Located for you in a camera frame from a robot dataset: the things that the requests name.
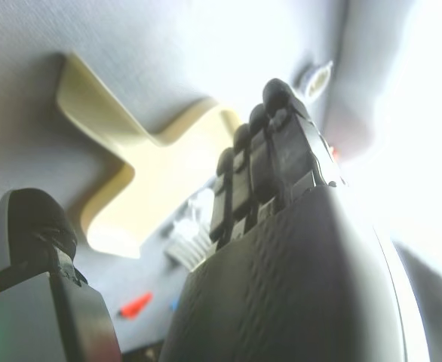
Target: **red object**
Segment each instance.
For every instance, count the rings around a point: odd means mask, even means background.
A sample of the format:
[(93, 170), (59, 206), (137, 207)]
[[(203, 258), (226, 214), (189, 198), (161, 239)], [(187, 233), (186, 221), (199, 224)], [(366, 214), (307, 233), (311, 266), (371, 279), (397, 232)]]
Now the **red object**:
[(127, 319), (134, 319), (149, 304), (152, 293), (146, 293), (121, 308), (121, 316)]

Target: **yellow object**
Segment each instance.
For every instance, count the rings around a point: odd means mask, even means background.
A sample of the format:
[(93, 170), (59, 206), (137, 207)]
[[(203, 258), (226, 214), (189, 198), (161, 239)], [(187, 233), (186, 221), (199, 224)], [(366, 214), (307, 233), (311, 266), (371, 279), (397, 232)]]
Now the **yellow object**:
[(207, 98), (161, 133), (147, 133), (76, 55), (67, 57), (57, 104), (125, 163), (81, 213), (89, 245), (123, 256), (138, 257), (141, 243), (215, 174), (219, 154), (241, 124), (234, 111)]

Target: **red plastic piece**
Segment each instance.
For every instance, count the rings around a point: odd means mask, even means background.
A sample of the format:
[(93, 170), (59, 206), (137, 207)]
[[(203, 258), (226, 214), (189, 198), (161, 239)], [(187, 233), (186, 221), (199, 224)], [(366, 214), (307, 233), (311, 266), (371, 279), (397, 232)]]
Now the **red plastic piece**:
[(152, 293), (146, 293), (121, 308), (121, 316), (127, 319), (134, 319), (149, 304)]

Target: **robotic hand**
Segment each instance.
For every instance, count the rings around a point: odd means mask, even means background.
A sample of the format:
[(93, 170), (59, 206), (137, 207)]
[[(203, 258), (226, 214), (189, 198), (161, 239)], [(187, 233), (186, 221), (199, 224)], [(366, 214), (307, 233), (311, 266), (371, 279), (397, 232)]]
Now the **robotic hand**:
[[(210, 255), (161, 361), (429, 361), (404, 267), (348, 193), (303, 104), (270, 81), (219, 158)], [(0, 202), (0, 362), (118, 361), (102, 297), (74, 268), (60, 206)]]

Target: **pale yellow plastic object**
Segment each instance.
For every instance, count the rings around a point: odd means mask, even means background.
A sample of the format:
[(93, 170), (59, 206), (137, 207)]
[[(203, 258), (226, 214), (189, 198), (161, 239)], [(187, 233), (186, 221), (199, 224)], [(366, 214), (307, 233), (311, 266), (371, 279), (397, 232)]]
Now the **pale yellow plastic object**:
[(207, 98), (149, 134), (76, 55), (67, 57), (57, 104), (125, 163), (86, 203), (81, 227), (92, 248), (130, 257), (138, 257), (141, 243), (215, 174), (219, 154), (241, 124), (234, 111)]

